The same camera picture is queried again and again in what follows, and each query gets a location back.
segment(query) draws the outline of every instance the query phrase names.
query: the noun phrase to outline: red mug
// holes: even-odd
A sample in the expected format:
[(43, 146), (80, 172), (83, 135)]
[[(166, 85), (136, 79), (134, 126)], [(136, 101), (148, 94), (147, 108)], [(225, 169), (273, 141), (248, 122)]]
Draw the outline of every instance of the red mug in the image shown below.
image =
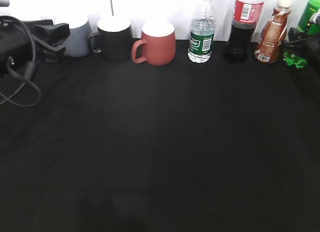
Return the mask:
[[(142, 57), (136, 58), (137, 49), (142, 46)], [(147, 23), (142, 27), (141, 39), (133, 44), (132, 61), (136, 64), (147, 62), (153, 66), (169, 64), (176, 56), (175, 28), (171, 23)]]

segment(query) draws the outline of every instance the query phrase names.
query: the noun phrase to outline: gray mug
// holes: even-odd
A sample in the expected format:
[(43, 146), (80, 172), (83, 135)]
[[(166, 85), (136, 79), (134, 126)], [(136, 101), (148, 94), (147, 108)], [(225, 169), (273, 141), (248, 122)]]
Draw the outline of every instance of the gray mug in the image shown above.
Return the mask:
[(69, 57), (84, 57), (91, 53), (88, 44), (88, 35), (92, 33), (92, 29), (86, 16), (75, 15), (62, 17), (56, 20), (56, 24), (68, 23), (70, 36), (63, 42), (65, 47), (65, 55)]

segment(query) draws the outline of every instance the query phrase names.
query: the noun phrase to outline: soda bottle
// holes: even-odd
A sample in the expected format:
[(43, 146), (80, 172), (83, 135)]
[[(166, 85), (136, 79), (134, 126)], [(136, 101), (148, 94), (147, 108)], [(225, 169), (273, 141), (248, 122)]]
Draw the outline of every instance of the soda bottle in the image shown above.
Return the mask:
[(260, 19), (264, 0), (235, 0), (231, 33), (225, 56), (230, 62), (248, 57), (248, 46)]
[(204, 63), (210, 59), (216, 30), (216, 13), (212, 0), (201, 0), (193, 14), (188, 56), (192, 62)]
[(254, 57), (264, 64), (274, 63), (280, 52), (281, 42), (287, 36), (288, 16), (293, 0), (278, 0), (271, 19), (266, 23), (254, 52)]
[[(299, 20), (297, 29), (310, 36), (320, 33), (320, 26), (310, 22), (311, 17), (316, 13), (320, 13), (320, 0), (309, 0)], [(289, 52), (284, 53), (284, 60), (288, 66), (295, 65), (298, 69), (304, 68), (308, 64), (304, 58)]]

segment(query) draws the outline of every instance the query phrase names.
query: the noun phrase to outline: green label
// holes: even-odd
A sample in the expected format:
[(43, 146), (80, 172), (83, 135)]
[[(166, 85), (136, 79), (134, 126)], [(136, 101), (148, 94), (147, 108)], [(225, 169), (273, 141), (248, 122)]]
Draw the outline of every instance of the green label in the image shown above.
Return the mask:
[(210, 54), (212, 44), (214, 42), (214, 34), (211, 35), (197, 35), (195, 33), (190, 34), (189, 50), (191, 53), (204, 56)]
[(311, 16), (315, 13), (318, 13), (319, 8), (308, 3), (305, 7), (305, 10), (300, 18), (298, 29), (302, 32), (307, 32), (308, 35), (315, 35), (320, 32), (320, 26), (317, 24), (309, 23)]

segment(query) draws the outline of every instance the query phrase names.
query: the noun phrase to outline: brown bottle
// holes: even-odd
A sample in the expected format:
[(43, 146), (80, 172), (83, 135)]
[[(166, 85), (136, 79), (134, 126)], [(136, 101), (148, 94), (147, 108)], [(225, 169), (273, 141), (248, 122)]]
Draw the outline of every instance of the brown bottle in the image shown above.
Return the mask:
[(287, 36), (287, 21), (292, 3), (293, 0), (278, 0), (271, 19), (263, 28), (254, 52), (254, 57), (261, 63), (272, 64), (277, 60), (280, 44)]

